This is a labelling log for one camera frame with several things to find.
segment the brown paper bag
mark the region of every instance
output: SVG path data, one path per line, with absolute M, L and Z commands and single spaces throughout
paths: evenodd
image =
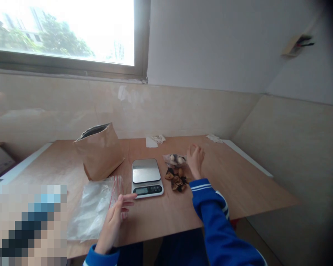
M 73 143 L 90 181 L 107 178 L 125 160 L 112 123 L 88 129 Z

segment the pixelated area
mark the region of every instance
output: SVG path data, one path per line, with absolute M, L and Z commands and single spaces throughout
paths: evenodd
M 66 209 L 66 185 L 0 185 L 0 265 L 66 265 Z

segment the blue jacket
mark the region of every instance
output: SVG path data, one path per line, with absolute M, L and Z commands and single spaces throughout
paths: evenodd
M 240 240 L 229 223 L 225 198 L 215 191 L 208 179 L 190 182 L 195 211 L 205 227 L 205 246 L 211 266 L 267 266 L 263 256 L 252 245 Z M 95 253 L 93 245 L 84 266 L 115 266 L 119 250 L 108 255 Z

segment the window frame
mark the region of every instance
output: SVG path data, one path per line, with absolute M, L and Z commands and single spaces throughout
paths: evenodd
M 0 51 L 0 69 L 113 79 L 147 79 L 151 0 L 134 0 L 134 66 Z

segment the window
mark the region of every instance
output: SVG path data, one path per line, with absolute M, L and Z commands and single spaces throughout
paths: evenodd
M 37 34 L 35 34 L 34 37 L 36 38 L 36 41 L 41 42 L 40 36 L 38 36 Z
M 149 12 L 150 0 L 0 2 L 0 68 L 145 79 Z

